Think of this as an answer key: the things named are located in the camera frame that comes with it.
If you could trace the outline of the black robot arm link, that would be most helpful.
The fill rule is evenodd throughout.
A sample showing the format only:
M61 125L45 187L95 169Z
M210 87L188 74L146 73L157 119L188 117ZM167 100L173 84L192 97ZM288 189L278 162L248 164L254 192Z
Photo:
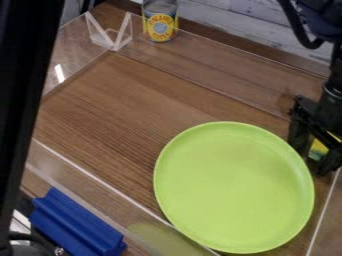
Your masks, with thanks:
M51 256L11 231L66 0L0 0L0 256Z

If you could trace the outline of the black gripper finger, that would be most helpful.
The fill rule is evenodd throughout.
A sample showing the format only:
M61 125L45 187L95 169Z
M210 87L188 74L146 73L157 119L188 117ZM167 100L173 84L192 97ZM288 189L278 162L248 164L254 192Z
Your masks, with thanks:
M317 174L326 175L342 166L342 148L329 149L326 156L318 161Z
M288 143L301 156L309 153L312 145L310 121L300 114L293 114L290 118Z

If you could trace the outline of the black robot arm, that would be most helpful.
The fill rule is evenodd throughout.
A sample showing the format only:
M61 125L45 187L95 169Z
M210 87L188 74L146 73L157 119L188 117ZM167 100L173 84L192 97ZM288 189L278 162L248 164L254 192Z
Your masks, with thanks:
M318 101L302 95L290 110L288 142L304 155L310 137L325 146L316 173L322 176L342 166L342 0L278 0L294 35L308 49L333 44L330 74Z

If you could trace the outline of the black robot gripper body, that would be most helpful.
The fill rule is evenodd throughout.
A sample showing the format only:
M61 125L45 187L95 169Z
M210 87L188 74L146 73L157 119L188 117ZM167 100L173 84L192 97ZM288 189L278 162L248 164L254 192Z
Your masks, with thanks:
M325 144L329 149L342 148L342 104L314 102L298 95L289 115L300 114L310 121L312 136Z

